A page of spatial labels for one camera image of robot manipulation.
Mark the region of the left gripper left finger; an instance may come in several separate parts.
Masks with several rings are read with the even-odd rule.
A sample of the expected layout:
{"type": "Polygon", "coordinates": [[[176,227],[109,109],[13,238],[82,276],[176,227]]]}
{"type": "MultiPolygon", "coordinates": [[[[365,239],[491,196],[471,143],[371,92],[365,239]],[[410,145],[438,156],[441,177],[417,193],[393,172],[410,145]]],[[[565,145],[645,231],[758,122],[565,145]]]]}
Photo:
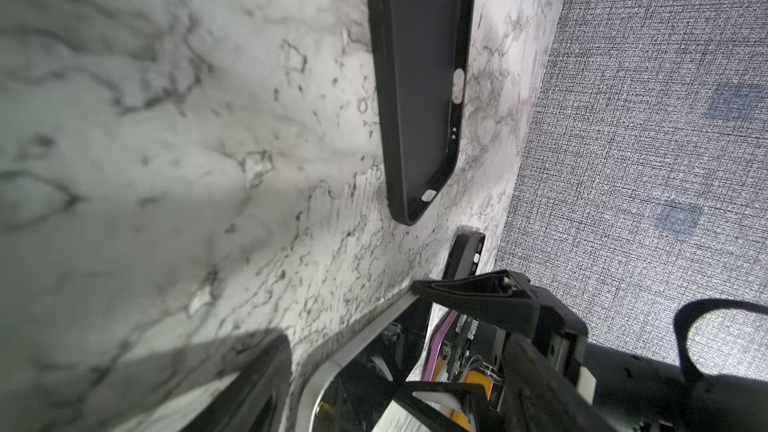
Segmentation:
{"type": "Polygon", "coordinates": [[[291,377],[290,342],[279,334],[182,431],[278,431],[291,377]]]}

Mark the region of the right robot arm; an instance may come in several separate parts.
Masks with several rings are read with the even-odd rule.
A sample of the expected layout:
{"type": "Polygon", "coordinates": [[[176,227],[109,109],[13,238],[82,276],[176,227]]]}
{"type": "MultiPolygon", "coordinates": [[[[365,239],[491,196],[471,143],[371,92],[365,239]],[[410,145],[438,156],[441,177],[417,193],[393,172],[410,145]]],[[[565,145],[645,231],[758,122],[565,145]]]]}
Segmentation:
{"type": "Polygon", "coordinates": [[[762,304],[707,298],[673,319],[678,362],[665,364],[592,344],[588,328],[550,291],[516,272],[421,280],[415,295],[505,334],[502,392],[492,404],[479,384],[413,381],[395,402],[431,431],[454,431],[443,414],[457,407],[474,431],[763,431],[767,385],[710,375],[692,360],[688,337],[720,310],[765,315],[762,304]]]}

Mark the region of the black smartphone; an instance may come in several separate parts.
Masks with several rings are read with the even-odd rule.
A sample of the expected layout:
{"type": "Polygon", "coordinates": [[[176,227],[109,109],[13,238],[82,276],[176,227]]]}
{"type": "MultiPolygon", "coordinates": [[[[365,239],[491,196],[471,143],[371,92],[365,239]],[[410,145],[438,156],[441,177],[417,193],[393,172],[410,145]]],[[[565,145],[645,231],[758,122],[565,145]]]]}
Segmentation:
{"type": "Polygon", "coordinates": [[[407,293],[308,379],[294,431],[373,431],[425,349],[432,304],[407,293]]]}

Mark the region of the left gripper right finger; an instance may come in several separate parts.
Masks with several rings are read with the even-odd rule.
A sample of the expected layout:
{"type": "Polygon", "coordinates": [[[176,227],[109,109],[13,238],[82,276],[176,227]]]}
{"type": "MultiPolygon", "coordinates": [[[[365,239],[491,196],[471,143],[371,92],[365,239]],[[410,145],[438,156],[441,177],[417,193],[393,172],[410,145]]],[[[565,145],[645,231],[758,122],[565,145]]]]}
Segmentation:
{"type": "Polygon", "coordinates": [[[531,342],[508,336],[500,415],[506,431],[610,431],[612,427],[531,342]]]}

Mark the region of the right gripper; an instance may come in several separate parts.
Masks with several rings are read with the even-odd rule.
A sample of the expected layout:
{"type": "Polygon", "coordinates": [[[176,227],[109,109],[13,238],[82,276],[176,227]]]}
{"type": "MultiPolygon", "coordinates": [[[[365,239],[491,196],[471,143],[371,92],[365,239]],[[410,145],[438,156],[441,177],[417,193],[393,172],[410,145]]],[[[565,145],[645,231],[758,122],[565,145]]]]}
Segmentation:
{"type": "MultiPolygon", "coordinates": [[[[457,280],[420,280],[411,290],[422,299],[527,339],[555,372],[573,386],[578,384],[588,327],[549,290],[532,287],[524,274],[499,270],[457,280]]],[[[429,431],[465,431],[441,407],[462,413],[473,431],[504,430],[481,384],[408,381],[392,401],[429,431]]]]}

